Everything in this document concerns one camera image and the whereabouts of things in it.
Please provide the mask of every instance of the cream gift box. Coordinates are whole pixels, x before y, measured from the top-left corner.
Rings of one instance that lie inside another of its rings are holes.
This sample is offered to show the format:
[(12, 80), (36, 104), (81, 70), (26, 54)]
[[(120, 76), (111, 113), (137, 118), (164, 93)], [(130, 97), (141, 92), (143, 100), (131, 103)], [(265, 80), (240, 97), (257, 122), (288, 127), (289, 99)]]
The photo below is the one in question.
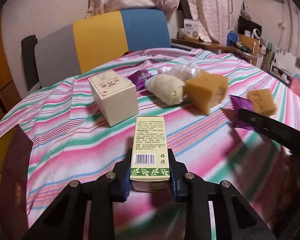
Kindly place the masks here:
[(113, 70), (88, 79), (95, 102), (110, 126), (139, 113), (136, 86)]
[(138, 191), (166, 189), (170, 170), (163, 116), (138, 116), (133, 138), (130, 181)]

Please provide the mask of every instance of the plastic bag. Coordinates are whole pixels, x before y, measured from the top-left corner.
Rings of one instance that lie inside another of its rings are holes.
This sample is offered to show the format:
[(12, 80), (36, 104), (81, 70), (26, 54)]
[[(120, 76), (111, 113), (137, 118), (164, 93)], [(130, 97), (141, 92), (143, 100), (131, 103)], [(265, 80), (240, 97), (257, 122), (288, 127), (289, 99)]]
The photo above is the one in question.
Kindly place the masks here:
[(132, 83), (136, 85), (137, 90), (144, 89), (145, 81), (151, 77), (152, 75), (146, 69), (138, 70), (132, 75), (128, 76)]
[[(232, 105), (234, 108), (235, 116), (238, 116), (238, 112), (241, 108), (253, 111), (252, 102), (250, 100), (241, 98), (241, 97), (237, 97), (234, 95), (230, 95), (230, 99), (231, 99), (231, 102), (232, 102)], [(238, 120), (234, 121), (233, 127), (234, 128), (243, 128), (246, 130), (254, 131), (254, 128), (252, 126), (248, 125), (245, 122), (238, 121)]]
[(191, 78), (196, 78), (200, 75), (201, 68), (198, 67), (195, 63), (177, 64), (175, 66), (164, 66), (158, 69), (159, 74), (168, 74), (175, 76), (184, 82)]

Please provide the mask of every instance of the pink striped fabric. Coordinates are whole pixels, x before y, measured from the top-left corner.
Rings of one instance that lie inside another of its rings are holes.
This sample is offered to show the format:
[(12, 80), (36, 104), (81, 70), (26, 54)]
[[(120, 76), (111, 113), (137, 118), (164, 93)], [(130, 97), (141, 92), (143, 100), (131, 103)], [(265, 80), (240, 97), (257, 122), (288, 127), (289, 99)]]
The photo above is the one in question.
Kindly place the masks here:
[[(126, 55), (33, 93), (1, 120), (0, 137), (19, 124), (34, 143), (27, 183), (29, 226), (72, 179), (82, 183), (95, 180), (111, 171), (131, 147), (136, 117), (110, 128), (94, 102), (88, 77), (108, 69), (124, 77), (145, 68), (156, 74), (159, 67), (189, 62), (226, 76), (229, 94), (246, 98), (248, 90), (269, 88), (278, 108), (273, 118), (300, 130), (300, 98), (232, 54), (149, 49)], [(164, 116), (168, 147), (178, 161), (205, 180), (232, 182), (271, 226), (286, 150), (255, 132), (233, 129), (229, 96), (213, 107), (209, 116), (188, 101), (167, 106), (147, 90), (138, 92), (138, 105), (139, 115)], [(169, 192), (131, 191), (126, 203), (114, 205), (117, 237), (178, 239), (183, 234), (185, 212), (183, 205), (173, 203)]]

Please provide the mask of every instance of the metal screw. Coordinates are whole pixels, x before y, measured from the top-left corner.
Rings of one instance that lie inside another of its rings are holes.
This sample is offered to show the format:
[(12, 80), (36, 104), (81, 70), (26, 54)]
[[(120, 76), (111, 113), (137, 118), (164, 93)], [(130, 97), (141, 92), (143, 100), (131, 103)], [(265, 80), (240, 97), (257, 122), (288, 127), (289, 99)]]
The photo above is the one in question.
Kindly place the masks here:
[(106, 177), (107, 177), (108, 179), (113, 179), (113, 178), (115, 177), (115, 173), (114, 173), (114, 172), (108, 172), (108, 173), (106, 174)]
[(193, 179), (193, 178), (194, 178), (194, 174), (193, 174), (192, 172), (187, 172), (187, 173), (185, 174), (185, 177), (186, 177), (187, 179)]
[(227, 181), (227, 180), (223, 180), (223, 181), (221, 182), (221, 185), (224, 186), (224, 187), (230, 187), (230, 186), (231, 186), (231, 183), (230, 183), (229, 181)]
[(78, 185), (79, 185), (79, 181), (77, 181), (76, 179), (70, 181), (70, 187), (76, 187)]

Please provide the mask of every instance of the cardboard box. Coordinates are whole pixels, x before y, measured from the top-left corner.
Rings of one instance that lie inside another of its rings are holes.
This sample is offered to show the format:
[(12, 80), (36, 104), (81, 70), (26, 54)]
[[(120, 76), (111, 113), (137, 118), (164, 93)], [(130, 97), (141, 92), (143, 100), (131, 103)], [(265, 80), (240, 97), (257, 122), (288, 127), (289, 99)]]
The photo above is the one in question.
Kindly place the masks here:
[(113, 70), (89, 78), (95, 102), (110, 126), (139, 113), (136, 86)]
[(138, 116), (133, 139), (130, 181), (135, 190), (166, 189), (170, 170), (163, 116)]
[(185, 40), (199, 40), (199, 21), (184, 19)]

